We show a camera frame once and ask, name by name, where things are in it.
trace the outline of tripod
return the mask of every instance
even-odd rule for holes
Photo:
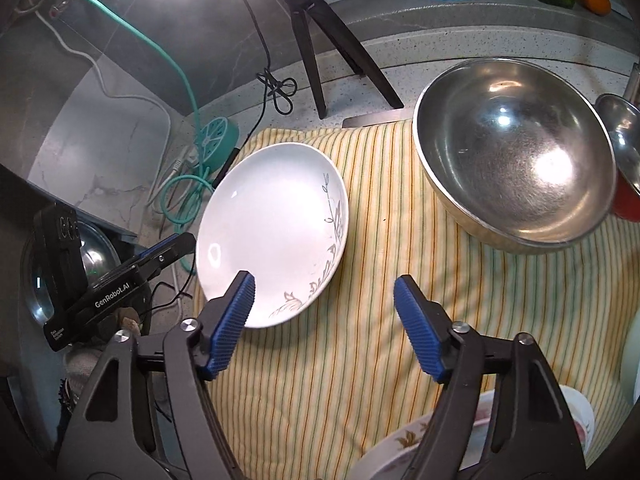
[[[308,14],[324,32],[329,40],[334,44],[337,51],[348,63],[349,67],[357,75],[366,75],[371,79],[372,83],[378,88],[380,93],[385,97],[387,102],[393,108],[404,108],[404,103],[396,94],[385,75],[373,61],[369,53],[362,44],[345,25],[343,20],[338,17],[334,10],[324,0],[284,0],[289,6],[291,12],[291,25],[293,33],[300,49],[302,62],[305,65],[306,75],[309,78],[311,91],[316,102],[318,116],[321,119],[326,117],[326,104],[322,95],[322,86],[320,83],[320,75],[318,73],[318,64],[316,63],[316,54],[313,44],[311,43],[311,35],[309,34],[309,26],[306,20]]]

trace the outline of blue gripper pad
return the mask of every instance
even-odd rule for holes
[[[442,382],[449,372],[442,358],[442,345],[449,340],[447,328],[451,326],[446,312],[424,297],[411,276],[396,280],[394,304],[420,368],[436,382]]]
[[[247,274],[211,337],[209,361],[201,370],[205,380],[212,381],[229,366],[254,299],[255,278]]]

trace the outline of silver screw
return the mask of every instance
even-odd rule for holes
[[[129,338],[131,337],[131,332],[129,332],[129,330],[118,330],[114,335],[113,335],[113,340],[116,343],[124,343],[125,341],[128,341]]]
[[[468,323],[465,323],[464,321],[454,321],[451,327],[453,328],[453,332],[456,334],[466,334],[471,330]]]
[[[527,334],[525,332],[518,334],[518,343],[520,343],[521,345],[533,345],[533,343],[535,343],[536,340],[533,339],[533,336],[531,334]]]
[[[185,319],[182,323],[180,323],[180,330],[184,330],[185,332],[193,332],[198,327],[198,320],[193,319]]]

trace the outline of plate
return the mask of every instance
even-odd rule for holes
[[[245,326],[283,323],[328,285],[348,225],[347,191],[324,153],[297,142],[267,146],[228,173],[205,209],[196,244],[204,295],[222,296],[248,270],[255,303]]]
[[[560,386],[560,389],[574,418],[582,450],[587,453],[595,432],[593,409],[579,391],[568,386]],[[460,465],[461,470],[480,462],[494,404],[494,392],[485,392],[478,399],[476,421]],[[423,415],[376,444],[350,469],[347,480],[401,480],[432,415]]]

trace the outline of yellow striped cloth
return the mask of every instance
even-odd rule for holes
[[[438,388],[421,373],[393,307],[394,280],[406,273],[451,319],[479,333],[536,337],[559,383],[594,408],[592,462],[631,409],[618,375],[640,304],[640,226],[609,216],[565,251],[507,254],[467,235],[438,202],[410,121],[265,130],[242,156],[284,141],[334,161],[350,225],[342,263],[318,300],[290,322],[245,330],[228,370],[210,384],[245,474],[343,479],[377,442],[433,409]]]

